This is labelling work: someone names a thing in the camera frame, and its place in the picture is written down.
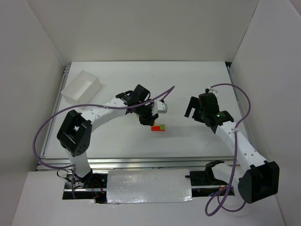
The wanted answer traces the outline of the red rectangular wood block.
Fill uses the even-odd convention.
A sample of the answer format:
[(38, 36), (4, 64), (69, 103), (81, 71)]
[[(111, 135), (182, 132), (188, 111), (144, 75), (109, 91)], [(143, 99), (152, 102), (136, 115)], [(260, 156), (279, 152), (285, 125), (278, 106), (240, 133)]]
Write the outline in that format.
[(161, 131), (160, 126), (152, 126), (151, 131)]

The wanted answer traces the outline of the white plastic bin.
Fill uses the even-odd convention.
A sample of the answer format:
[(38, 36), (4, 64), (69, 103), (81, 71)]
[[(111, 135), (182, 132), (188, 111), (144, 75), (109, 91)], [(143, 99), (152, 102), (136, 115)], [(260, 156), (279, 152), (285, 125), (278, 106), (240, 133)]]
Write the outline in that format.
[(81, 71), (62, 91), (64, 99), (71, 105), (88, 104), (101, 89), (99, 78)]

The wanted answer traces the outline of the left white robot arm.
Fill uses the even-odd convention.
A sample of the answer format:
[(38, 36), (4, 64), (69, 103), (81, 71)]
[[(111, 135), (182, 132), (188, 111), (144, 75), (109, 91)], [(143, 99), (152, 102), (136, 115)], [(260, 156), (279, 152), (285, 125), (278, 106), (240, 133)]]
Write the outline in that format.
[(146, 88), (138, 84), (134, 90), (117, 94), (104, 107), (82, 112), (71, 110), (67, 113), (56, 137), (74, 166), (75, 178), (84, 187), (89, 186), (93, 181), (93, 172), (86, 154), (92, 132), (103, 124), (129, 113), (138, 115), (141, 125), (153, 126), (158, 118), (158, 113), (153, 113), (153, 102), (128, 109), (129, 106), (149, 100), (150, 94)]

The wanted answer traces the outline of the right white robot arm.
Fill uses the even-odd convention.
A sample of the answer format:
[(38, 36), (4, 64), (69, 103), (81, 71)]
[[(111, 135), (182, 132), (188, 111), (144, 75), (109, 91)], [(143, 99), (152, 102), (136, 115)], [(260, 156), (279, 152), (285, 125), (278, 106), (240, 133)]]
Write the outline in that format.
[(246, 203), (278, 193), (279, 166), (261, 156), (235, 127), (233, 117), (227, 111), (220, 111), (214, 93), (191, 97), (184, 116), (204, 123), (236, 155), (241, 169), (234, 174), (232, 186)]

